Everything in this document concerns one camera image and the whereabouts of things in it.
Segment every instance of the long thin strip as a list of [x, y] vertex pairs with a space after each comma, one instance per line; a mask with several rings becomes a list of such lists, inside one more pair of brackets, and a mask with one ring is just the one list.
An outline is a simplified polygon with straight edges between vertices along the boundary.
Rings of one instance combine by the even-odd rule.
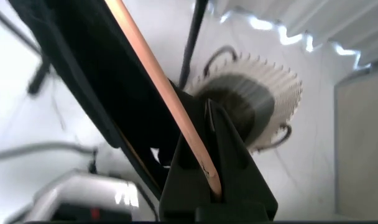
[[211, 160], [203, 141], [200, 139], [193, 123], [191, 122], [189, 115], [185, 111], [167, 77], [164, 75], [161, 66], [154, 57], [130, 13], [121, 0], [104, 1], [108, 5], [128, 41], [134, 48], [135, 53], [149, 74], [150, 79], [156, 86], [156, 89], [159, 91], [165, 104], [174, 117], [175, 122], [177, 122], [178, 127], [187, 140], [190, 149], [194, 153], [200, 166], [203, 168], [203, 172], [207, 178], [211, 190], [217, 198], [221, 198], [221, 181], [213, 161]]

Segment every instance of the marble floor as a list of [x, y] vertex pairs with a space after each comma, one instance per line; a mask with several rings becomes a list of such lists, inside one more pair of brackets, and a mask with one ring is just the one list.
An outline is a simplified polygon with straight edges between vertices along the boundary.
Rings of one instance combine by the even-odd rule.
[[[165, 74], [178, 82], [192, 2], [124, 2]], [[31, 36], [4, 0], [0, 10]], [[351, 71], [354, 59], [337, 55], [329, 44], [310, 53], [304, 41], [282, 45], [274, 30], [254, 30], [240, 16], [220, 24], [208, 13], [190, 78], [200, 74], [208, 57], [225, 44], [290, 67], [303, 80], [292, 137], [275, 150], [252, 155], [279, 203], [276, 220], [335, 219], [333, 85]], [[44, 141], [104, 144], [102, 135], [56, 76], [46, 80], [35, 98], [27, 95], [28, 81], [39, 62], [38, 55], [0, 25], [0, 150]], [[87, 157], [58, 150], [1, 161], [0, 223], [28, 204], [47, 182], [70, 169], [84, 169], [87, 161]]]

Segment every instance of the white and gray basket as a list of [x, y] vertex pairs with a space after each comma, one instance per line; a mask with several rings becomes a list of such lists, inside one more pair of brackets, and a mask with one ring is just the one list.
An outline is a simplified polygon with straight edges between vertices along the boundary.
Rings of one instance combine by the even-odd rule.
[[[210, 71], [211, 64], [224, 52], [231, 52], [232, 60]], [[203, 75], [185, 91], [221, 104], [252, 152], [277, 147], [291, 135], [288, 122], [300, 102], [302, 82], [289, 68], [260, 57], [237, 56], [232, 47], [225, 46], [210, 58]], [[284, 129], [285, 136], [272, 142]]]

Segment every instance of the red light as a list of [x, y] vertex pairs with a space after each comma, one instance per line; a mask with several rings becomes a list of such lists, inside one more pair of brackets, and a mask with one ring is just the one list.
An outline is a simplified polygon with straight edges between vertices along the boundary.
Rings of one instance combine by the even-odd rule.
[[99, 220], [101, 214], [99, 213], [99, 209], [98, 208], [92, 208], [91, 209], [91, 218], [93, 220]]

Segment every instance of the black fabric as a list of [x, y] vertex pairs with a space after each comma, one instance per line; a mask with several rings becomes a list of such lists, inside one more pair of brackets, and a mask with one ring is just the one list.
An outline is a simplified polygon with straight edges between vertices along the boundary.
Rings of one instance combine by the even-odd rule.
[[150, 147], [171, 160], [180, 131], [104, 1], [9, 1], [106, 140], [121, 147], [112, 122], [162, 188], [168, 169]]

